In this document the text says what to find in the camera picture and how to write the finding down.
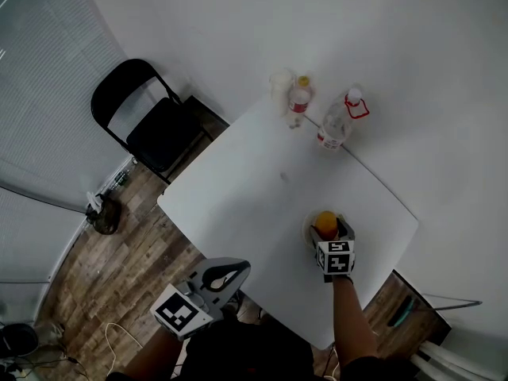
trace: white marker cube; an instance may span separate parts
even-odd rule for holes
[[[321,241],[317,243],[317,264],[327,275],[351,273],[355,261],[355,241]]]

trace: person's right arm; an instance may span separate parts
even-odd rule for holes
[[[333,278],[333,331],[341,368],[361,357],[377,357],[375,335],[364,316],[352,282]]]

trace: orange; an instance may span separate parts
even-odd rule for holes
[[[314,227],[320,238],[324,241],[331,241],[337,235],[337,216],[334,212],[321,212],[316,218]]]

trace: white pipe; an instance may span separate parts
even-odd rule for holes
[[[410,361],[435,381],[455,381],[452,377],[446,375],[441,370],[438,370],[431,363],[427,363],[425,360],[423,360],[420,356],[417,356],[416,354],[413,354],[411,356]]]
[[[446,348],[431,343],[430,341],[424,341],[421,343],[421,348],[426,349],[426,353],[431,358],[437,360],[437,357],[441,357],[451,364],[455,364],[457,367],[463,368],[466,371],[472,372],[473,374],[479,375],[480,377],[490,379],[491,381],[504,381],[505,376],[495,371],[491,371],[488,368],[482,367],[477,363],[473,363],[470,360],[464,359],[463,357],[450,352]]]
[[[487,381],[486,378],[480,377],[479,375],[473,374],[472,372],[466,371],[455,364],[449,363],[443,357],[435,356],[429,351],[428,348],[424,346],[420,346],[420,351],[425,353],[427,356],[432,357],[435,361],[437,361],[443,367],[446,367],[448,370],[455,372],[456,374],[464,377],[465,379],[470,379],[471,381]]]

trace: human arm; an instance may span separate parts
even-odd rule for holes
[[[333,278],[333,332],[342,368],[360,357],[378,356],[375,335],[360,307],[355,287],[340,275]]]
[[[160,327],[134,356],[124,374],[134,381],[170,379],[183,343]]]

